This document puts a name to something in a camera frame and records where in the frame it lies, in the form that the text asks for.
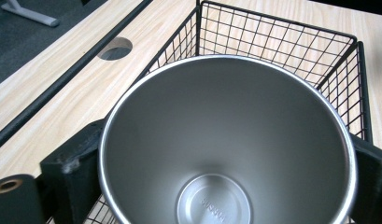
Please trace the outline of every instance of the dark floor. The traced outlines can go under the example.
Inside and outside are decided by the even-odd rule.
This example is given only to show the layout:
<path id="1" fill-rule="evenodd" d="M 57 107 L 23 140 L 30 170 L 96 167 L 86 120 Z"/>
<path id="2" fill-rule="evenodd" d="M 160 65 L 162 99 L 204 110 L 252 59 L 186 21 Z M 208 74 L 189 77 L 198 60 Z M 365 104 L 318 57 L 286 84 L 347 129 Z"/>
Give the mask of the dark floor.
<path id="1" fill-rule="evenodd" d="M 100 7 L 106 0 L 18 0 L 22 7 L 60 20 L 51 28 L 1 9 L 0 0 L 0 83 L 32 60 L 39 52 Z"/>

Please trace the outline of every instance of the black strip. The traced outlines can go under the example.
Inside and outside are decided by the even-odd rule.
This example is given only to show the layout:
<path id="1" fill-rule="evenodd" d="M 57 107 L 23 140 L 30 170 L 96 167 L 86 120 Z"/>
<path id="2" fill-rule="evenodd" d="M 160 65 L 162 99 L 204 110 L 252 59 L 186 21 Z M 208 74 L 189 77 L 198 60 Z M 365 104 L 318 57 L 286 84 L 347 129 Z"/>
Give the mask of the black strip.
<path id="1" fill-rule="evenodd" d="M 200 0 L 196 0 L 196 56 L 200 55 L 200 31 L 202 27 L 202 7 Z"/>
<path id="2" fill-rule="evenodd" d="M 0 147 L 12 137 L 28 120 L 47 104 L 77 73 L 82 70 L 113 38 L 115 38 L 152 0 L 142 1 L 129 15 L 108 32 L 82 58 L 72 65 L 61 77 L 30 103 L 14 120 L 0 131 Z"/>
<path id="3" fill-rule="evenodd" d="M 364 140 L 372 144 L 372 122 L 371 122 L 371 110 L 369 107 L 369 95 L 368 95 L 368 82 L 366 80 L 366 65 L 363 43 L 359 42 L 359 63 L 360 63 L 360 78 L 361 78 L 361 106 L 363 111 L 362 123 L 364 128 Z"/>

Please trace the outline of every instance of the wooden desk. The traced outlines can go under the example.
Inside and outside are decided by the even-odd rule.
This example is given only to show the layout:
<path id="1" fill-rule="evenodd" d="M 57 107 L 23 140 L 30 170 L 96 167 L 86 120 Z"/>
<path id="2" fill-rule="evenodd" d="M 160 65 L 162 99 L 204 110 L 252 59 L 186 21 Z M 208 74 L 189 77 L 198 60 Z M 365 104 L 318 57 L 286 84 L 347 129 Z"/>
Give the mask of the wooden desk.
<path id="1" fill-rule="evenodd" d="M 353 34 L 365 45 L 375 145 L 382 148 L 382 16 L 305 0 L 224 4 Z M 0 85 L 0 130 L 136 4 L 110 0 Z M 133 42 L 125 58 L 94 58 L 0 148 L 0 178 L 39 175 L 39 162 L 88 123 L 103 118 L 193 10 L 190 0 L 155 0 L 119 36 Z"/>

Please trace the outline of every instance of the black wire basket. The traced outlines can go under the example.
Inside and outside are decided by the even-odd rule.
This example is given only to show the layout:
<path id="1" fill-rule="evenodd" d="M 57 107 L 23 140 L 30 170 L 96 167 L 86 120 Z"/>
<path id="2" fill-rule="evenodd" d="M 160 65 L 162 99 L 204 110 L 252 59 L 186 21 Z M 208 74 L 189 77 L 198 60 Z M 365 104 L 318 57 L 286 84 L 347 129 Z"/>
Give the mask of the black wire basket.
<path id="1" fill-rule="evenodd" d="M 204 1 L 138 80 L 169 63 L 209 54 L 245 56 L 289 70 L 328 99 L 351 133 L 372 143 L 363 45 L 355 36 Z M 104 197 L 85 223 L 116 223 Z"/>

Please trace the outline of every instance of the desk grommet hole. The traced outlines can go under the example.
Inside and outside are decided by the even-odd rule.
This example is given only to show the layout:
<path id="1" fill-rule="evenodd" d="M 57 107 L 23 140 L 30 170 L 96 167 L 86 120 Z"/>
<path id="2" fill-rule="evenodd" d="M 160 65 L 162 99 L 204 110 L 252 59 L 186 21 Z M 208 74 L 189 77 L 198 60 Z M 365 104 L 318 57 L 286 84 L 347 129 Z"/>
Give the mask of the desk grommet hole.
<path id="1" fill-rule="evenodd" d="M 124 37 L 115 37 L 99 53 L 98 57 L 106 61 L 115 61 L 126 57 L 133 49 L 132 42 Z"/>
<path id="2" fill-rule="evenodd" d="M 0 194 L 8 193 L 22 184 L 21 179 L 10 179 L 0 184 Z"/>

